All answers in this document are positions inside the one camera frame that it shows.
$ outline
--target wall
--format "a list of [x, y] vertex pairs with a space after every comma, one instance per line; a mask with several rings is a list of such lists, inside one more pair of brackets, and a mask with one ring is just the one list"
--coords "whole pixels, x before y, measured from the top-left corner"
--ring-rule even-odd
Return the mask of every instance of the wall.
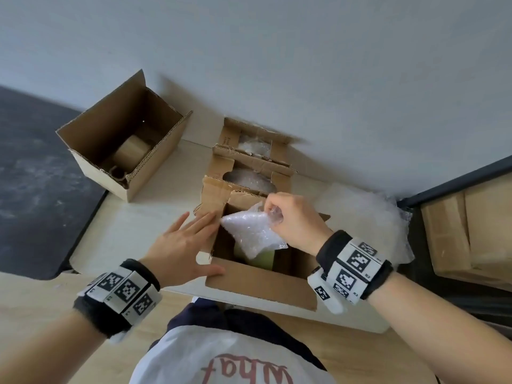
[[512, 0], [1, 0], [0, 84], [86, 108], [139, 68], [303, 140], [302, 172], [410, 195], [511, 154]]

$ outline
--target forearm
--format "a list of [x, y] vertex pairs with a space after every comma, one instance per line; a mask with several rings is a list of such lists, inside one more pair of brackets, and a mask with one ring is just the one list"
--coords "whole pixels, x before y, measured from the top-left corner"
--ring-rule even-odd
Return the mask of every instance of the forearm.
[[512, 377], [512, 342], [397, 273], [368, 302], [449, 383], [494, 384]]
[[0, 384], [66, 383], [105, 339], [72, 310], [10, 356], [3, 356]]

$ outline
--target person's left hand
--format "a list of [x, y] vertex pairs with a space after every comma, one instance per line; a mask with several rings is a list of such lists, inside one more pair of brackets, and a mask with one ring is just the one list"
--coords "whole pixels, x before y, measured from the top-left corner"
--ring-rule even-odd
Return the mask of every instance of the person's left hand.
[[178, 218], [139, 260], [155, 275], [160, 287], [178, 286], [197, 277], [225, 272], [220, 265], [199, 265], [195, 261], [203, 243], [219, 228], [215, 214], [198, 215], [182, 226], [188, 216], [187, 212]]

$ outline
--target white shirt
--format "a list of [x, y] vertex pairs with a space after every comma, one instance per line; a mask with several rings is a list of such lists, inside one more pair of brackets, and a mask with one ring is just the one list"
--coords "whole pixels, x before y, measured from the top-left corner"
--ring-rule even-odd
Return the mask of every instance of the white shirt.
[[172, 329], [142, 358], [130, 384], [335, 384], [283, 346], [227, 330]]

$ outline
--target navy blue pants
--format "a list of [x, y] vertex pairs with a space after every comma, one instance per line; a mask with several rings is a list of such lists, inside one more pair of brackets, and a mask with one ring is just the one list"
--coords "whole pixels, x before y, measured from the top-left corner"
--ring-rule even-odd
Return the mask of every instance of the navy blue pants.
[[[269, 318], [252, 311], [228, 309], [222, 311], [214, 301], [199, 298], [189, 303], [181, 313], [170, 320], [167, 331], [178, 326], [196, 325], [211, 329], [230, 330], [249, 337], [281, 345], [304, 360], [326, 371], [320, 360], [302, 342], [297, 341]], [[159, 340], [153, 342], [150, 349]]]

